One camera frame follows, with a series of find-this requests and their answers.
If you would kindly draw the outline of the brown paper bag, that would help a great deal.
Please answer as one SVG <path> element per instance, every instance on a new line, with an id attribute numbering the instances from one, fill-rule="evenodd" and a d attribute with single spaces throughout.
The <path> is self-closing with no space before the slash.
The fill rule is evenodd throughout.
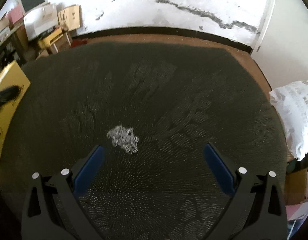
<path id="1" fill-rule="evenodd" d="M 73 31 L 81 27 L 81 7 L 72 5 L 58 12 L 59 24 Z"/>

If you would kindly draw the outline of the white plastic package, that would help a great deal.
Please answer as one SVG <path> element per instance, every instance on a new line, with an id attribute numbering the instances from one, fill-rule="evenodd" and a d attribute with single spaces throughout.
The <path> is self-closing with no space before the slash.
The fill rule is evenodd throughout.
<path id="1" fill-rule="evenodd" d="M 295 81 L 270 91 L 290 154 L 301 161 L 308 153 L 308 80 Z"/>

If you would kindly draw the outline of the black patterned table cloth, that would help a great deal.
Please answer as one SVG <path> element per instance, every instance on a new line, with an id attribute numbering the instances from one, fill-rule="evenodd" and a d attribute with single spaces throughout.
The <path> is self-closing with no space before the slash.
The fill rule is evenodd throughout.
<path id="1" fill-rule="evenodd" d="M 0 162 L 0 190 L 17 215 L 34 172 L 53 176 L 95 145 L 104 164 L 79 202 L 106 239 L 201 239 L 228 202 L 204 161 L 207 143 L 285 182 L 280 119 L 226 50 L 104 42 L 22 70 L 31 84 Z"/>

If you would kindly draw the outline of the white paper bag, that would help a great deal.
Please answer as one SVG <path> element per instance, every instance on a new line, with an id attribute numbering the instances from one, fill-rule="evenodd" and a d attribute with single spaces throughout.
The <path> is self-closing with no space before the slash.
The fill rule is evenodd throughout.
<path id="1" fill-rule="evenodd" d="M 57 6 L 49 3 L 37 7 L 24 16 L 23 22 L 28 40 L 34 40 L 44 31 L 58 24 Z"/>

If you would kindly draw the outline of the brown cardboard box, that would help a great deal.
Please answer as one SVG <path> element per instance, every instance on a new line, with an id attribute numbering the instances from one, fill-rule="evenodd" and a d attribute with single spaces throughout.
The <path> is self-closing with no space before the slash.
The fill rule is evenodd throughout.
<path id="1" fill-rule="evenodd" d="M 62 37 L 58 38 L 49 48 L 50 54 L 57 54 L 70 49 L 72 38 L 68 32 L 63 33 Z"/>

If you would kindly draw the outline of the pink box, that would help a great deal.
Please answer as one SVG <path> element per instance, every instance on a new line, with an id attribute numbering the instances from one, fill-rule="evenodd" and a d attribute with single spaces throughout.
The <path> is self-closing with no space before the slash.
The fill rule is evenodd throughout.
<path id="1" fill-rule="evenodd" d="M 9 20 L 9 25 L 14 25 L 19 20 L 22 20 L 23 12 L 21 5 L 17 5 L 13 9 L 11 9 L 6 15 L 6 18 Z"/>

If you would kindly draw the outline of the yellow cardboard box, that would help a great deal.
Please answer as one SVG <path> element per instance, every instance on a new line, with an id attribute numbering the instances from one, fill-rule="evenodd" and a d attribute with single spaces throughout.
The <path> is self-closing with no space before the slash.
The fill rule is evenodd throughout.
<path id="1" fill-rule="evenodd" d="M 29 79 L 16 61 L 0 73 L 0 160 L 10 122 L 29 86 Z"/>

